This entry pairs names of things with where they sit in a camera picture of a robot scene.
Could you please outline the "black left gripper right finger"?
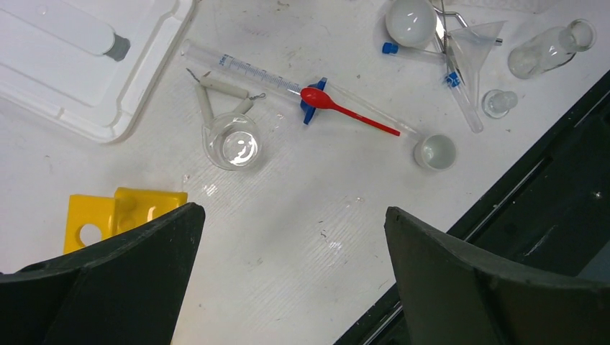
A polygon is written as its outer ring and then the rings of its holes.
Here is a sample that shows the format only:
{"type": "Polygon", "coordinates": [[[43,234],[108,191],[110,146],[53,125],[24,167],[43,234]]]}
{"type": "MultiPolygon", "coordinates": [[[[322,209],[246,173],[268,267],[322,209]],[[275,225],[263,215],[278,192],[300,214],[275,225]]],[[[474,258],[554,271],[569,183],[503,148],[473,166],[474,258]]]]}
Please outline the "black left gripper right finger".
{"type": "Polygon", "coordinates": [[[607,344],[609,285],[528,267],[391,206],[384,224],[412,344],[607,344]]]}

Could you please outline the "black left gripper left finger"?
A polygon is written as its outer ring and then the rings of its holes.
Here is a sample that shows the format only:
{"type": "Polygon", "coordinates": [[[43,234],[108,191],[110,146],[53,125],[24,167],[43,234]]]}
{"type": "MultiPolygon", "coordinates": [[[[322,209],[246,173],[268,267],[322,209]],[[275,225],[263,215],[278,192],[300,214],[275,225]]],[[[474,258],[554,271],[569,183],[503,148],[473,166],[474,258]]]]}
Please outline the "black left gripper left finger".
{"type": "Polygon", "coordinates": [[[1,276],[3,344],[169,344],[206,214],[153,221],[1,276]]]}

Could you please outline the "yellow test tube rack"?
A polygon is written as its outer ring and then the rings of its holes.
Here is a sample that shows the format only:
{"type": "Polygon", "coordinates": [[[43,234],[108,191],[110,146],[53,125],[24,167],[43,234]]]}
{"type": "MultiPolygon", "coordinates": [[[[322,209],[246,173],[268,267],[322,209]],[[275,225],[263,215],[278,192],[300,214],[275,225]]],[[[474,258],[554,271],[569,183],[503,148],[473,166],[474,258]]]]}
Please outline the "yellow test tube rack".
{"type": "Polygon", "coordinates": [[[112,197],[74,194],[69,197],[63,252],[86,247],[84,226],[95,226],[101,240],[146,224],[187,203],[188,193],[118,187],[112,197]]]}

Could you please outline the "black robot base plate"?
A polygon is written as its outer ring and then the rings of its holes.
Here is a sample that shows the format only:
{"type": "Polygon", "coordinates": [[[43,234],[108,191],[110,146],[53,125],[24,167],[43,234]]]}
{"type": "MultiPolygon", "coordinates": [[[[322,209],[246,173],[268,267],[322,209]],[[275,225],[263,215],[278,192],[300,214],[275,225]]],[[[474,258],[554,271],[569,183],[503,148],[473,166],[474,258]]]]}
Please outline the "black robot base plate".
{"type": "MultiPolygon", "coordinates": [[[[512,262],[609,285],[609,77],[444,233],[512,262]]],[[[339,343],[412,344],[396,282],[339,343]]]]}

